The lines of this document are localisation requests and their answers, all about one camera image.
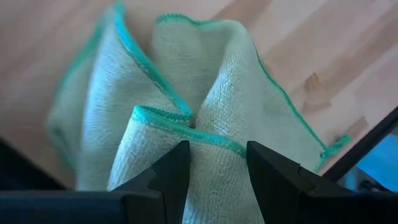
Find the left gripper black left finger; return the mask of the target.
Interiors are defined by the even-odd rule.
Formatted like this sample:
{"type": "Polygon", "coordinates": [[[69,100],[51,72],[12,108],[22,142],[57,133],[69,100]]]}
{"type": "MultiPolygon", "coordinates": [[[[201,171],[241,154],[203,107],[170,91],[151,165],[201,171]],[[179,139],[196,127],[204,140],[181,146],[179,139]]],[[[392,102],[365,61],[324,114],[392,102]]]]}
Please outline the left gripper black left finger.
{"type": "Polygon", "coordinates": [[[181,223],[190,180],[190,143],[105,192],[67,190],[1,144],[1,223],[181,223]]]}

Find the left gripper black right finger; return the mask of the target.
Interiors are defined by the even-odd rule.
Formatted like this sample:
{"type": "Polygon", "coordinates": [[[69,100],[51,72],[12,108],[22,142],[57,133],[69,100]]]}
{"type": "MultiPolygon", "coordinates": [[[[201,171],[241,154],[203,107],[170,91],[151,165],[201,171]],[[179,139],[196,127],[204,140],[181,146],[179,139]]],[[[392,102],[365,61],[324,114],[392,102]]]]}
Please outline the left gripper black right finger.
{"type": "Polygon", "coordinates": [[[396,193],[346,189],[256,141],[246,160],[265,223],[397,224],[396,193]]]}

